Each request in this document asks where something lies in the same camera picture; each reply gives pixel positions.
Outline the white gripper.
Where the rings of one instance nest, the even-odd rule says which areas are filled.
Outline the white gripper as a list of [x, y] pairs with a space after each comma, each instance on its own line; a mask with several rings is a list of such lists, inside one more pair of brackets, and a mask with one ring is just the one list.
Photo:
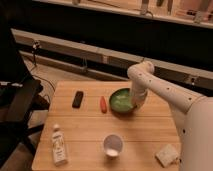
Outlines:
[[130, 88], [131, 102], [134, 107], [141, 108], [146, 100], [148, 90], [137, 83], [132, 83]]

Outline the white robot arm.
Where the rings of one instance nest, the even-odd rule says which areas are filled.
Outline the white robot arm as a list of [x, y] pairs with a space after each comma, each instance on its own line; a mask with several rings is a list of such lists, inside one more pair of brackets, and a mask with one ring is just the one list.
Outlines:
[[213, 171], [213, 97], [160, 79], [154, 69], [150, 61], [128, 68], [133, 105], [142, 105], [151, 90], [179, 109], [185, 115], [179, 171]]

